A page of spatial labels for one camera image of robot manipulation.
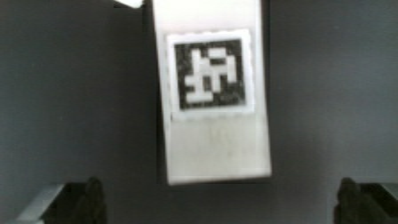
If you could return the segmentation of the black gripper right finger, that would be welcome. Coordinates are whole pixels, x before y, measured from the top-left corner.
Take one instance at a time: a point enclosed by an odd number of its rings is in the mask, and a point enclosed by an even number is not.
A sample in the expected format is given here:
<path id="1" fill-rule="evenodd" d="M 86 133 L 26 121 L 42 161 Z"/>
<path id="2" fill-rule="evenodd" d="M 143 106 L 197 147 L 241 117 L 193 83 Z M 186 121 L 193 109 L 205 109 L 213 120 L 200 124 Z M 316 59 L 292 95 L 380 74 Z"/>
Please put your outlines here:
<path id="1" fill-rule="evenodd" d="M 333 224 L 398 224 L 398 183 L 340 179 Z"/>

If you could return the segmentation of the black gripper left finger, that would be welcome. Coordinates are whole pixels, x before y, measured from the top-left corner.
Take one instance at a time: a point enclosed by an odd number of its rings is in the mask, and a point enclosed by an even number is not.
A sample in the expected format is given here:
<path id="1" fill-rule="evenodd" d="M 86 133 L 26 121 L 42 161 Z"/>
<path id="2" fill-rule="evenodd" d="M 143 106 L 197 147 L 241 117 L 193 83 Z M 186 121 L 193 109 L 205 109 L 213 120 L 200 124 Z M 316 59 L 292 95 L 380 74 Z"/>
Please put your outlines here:
<path id="1" fill-rule="evenodd" d="M 17 217 L 19 224 L 108 224 L 102 184 L 85 182 L 53 184 L 42 188 Z"/>

